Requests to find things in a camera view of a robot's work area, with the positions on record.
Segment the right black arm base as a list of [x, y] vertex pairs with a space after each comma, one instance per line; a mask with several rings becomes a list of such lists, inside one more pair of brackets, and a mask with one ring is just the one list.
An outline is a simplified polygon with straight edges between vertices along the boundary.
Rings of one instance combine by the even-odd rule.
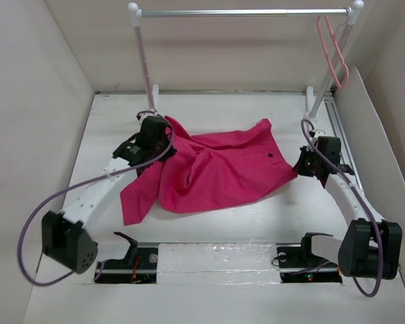
[[299, 243], [277, 243], [277, 255], [271, 264], [279, 269], [282, 284], [342, 284], [342, 276], [335, 263], [314, 255], [311, 252], [311, 239], [314, 236], [329, 236], [317, 232], [308, 232]]

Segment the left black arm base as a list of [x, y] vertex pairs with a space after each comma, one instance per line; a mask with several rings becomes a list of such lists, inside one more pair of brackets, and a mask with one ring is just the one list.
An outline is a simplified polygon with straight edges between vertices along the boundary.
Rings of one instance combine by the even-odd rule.
[[94, 273], [96, 284], [155, 284], [159, 243], [139, 243], [130, 236], [114, 232], [128, 243], [121, 259], [99, 261]]

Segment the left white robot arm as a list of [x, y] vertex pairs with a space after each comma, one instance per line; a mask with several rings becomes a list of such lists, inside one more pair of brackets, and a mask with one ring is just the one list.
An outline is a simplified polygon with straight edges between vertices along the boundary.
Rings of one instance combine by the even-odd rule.
[[77, 274], [94, 263], [98, 247], [90, 233], [120, 192], [157, 161], [173, 156], [173, 128], [160, 115], [147, 114], [140, 130], [113, 152], [103, 174], [60, 212], [42, 219], [43, 253]]

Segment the pink trousers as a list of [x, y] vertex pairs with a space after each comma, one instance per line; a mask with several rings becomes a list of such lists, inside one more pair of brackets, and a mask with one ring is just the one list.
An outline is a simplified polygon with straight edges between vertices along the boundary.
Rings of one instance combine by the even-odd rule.
[[156, 162], [120, 193], [124, 225], [141, 223], [155, 203], [200, 213], [254, 203], [294, 180], [268, 119], [248, 130], [190, 135], [172, 117], [176, 154]]

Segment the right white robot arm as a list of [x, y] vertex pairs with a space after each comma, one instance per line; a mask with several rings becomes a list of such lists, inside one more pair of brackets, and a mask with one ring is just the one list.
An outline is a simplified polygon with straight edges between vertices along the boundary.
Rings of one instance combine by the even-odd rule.
[[314, 241], [298, 249], [300, 261], [313, 266], [322, 258], [336, 263], [347, 277], [392, 280], [398, 272], [402, 228], [386, 221], [371, 206], [360, 189], [344, 174], [354, 170], [340, 163], [341, 141], [333, 136], [318, 136], [311, 145], [300, 147], [294, 170], [300, 176], [317, 178], [335, 200], [348, 229], [343, 240], [324, 234], [325, 241]]

